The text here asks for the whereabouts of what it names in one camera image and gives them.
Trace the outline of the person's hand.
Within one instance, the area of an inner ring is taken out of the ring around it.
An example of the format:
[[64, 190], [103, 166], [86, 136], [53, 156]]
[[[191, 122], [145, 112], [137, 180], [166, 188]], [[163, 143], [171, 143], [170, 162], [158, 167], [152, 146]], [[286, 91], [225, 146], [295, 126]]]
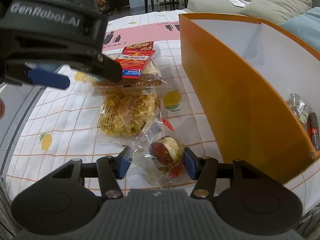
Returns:
[[5, 104], [2, 99], [0, 99], [0, 119], [3, 118], [5, 113]]

